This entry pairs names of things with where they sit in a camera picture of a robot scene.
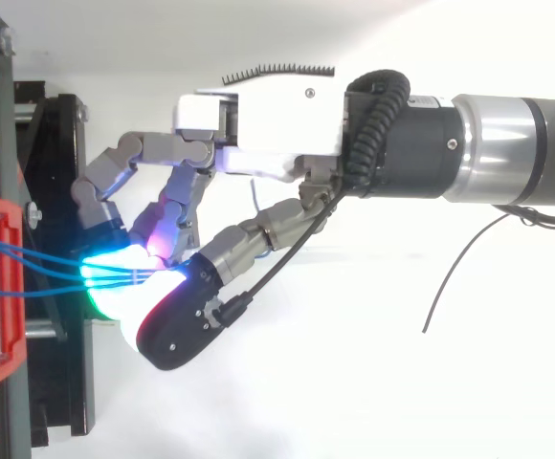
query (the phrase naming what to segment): robotic hand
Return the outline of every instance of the robotic hand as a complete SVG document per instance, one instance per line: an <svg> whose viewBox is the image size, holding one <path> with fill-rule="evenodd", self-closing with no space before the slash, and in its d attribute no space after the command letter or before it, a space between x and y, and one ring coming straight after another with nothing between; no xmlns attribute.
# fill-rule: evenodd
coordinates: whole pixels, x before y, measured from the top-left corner
<svg viewBox="0 0 555 459"><path fill-rule="evenodd" d="M218 233L177 278L142 286L129 330L161 369L186 363L245 312L254 295L345 196L446 197L451 202L555 206L555 101L410 95L393 71L344 93L329 68L271 66L180 98L172 134L128 133L73 185L94 252L141 245L166 266L200 245L196 209L216 171L300 182L300 198ZM156 203L129 233L109 197L136 164L173 167ZM266 251L292 249L250 291L223 304L219 290Z"/></svg>

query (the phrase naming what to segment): white wall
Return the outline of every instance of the white wall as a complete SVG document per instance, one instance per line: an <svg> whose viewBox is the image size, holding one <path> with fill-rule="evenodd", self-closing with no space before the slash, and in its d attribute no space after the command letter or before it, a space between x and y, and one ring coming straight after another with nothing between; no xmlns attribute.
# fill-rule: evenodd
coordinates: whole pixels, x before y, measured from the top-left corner
<svg viewBox="0 0 555 459"><path fill-rule="evenodd" d="M78 67L67 54L43 66L22 55L27 60L18 72L46 72L55 88L79 94L91 107L90 157L129 129L167 131L179 94L215 84L218 67L237 70L231 63L239 61L311 57L340 64L344 81L376 68L401 70L415 94L555 98L555 1L446 0L398 16L398 2L375 2L385 10L362 14L365 3L286 3L290 9L281 10L278 22L296 24L296 40L267 51L249 40L262 41L265 31L279 36L267 25L276 5L259 3L261 11L253 12L234 2L239 13L224 11L236 26L245 27L241 16L249 13L265 27L238 35L227 42L231 47L209 27L211 39L199 43L207 59L192 52L190 30L204 30L207 11L198 4L172 31L174 41L178 33L186 39L186 66L171 51L159 58L156 49L125 61L102 46L99 58L71 45L65 33L69 45L54 45L51 53L71 53ZM160 19L167 2L152 5L156 14L144 22L167 27ZM69 8L73 19L82 17L76 4ZM305 31L327 11L332 19L325 27ZM11 23L20 14L24 27L36 24L13 13ZM89 21L92 29L96 19ZM347 27L335 29L336 39L331 28L342 23ZM127 24L125 31L134 29L134 21ZM134 46L125 31L113 32ZM25 36L22 31L20 40ZM214 55L211 43L228 58ZM135 57L161 64L144 71ZM108 62L99 71L103 58ZM119 193L127 223L167 174L145 168ZM259 193L269 204L294 190L262 182ZM223 208L228 218L217 212ZM221 178L200 208L202 239L252 214L247 181ZM174 372L158 372L126 346L117 327L98 325L97 425L87 438L69 439L57 429L51 446L33 457L555 458L555 233L515 219L492 229L455 273L429 334L420 333L454 258L497 215L487 206L443 201L347 200L232 329ZM258 262L226 297L250 286L277 258Z"/></svg>

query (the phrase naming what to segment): green light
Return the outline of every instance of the green light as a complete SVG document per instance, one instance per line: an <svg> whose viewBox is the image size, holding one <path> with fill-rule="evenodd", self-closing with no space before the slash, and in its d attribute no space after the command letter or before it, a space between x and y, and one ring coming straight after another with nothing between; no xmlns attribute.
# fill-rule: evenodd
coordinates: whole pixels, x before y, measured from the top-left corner
<svg viewBox="0 0 555 459"><path fill-rule="evenodd" d="M158 270L164 267L160 258L148 255L147 251L138 245L91 256L85 258L84 262L138 270ZM115 274L113 271L89 266L81 267L79 272L88 279L85 281L87 287L109 284L113 281L91 279ZM88 295L101 314L113 320L121 321L124 338L133 349L137 350L137 333L145 317L165 296L185 280L186 277L178 271L163 270L153 273L147 280L142 280L138 285L115 289L90 288Z"/></svg>

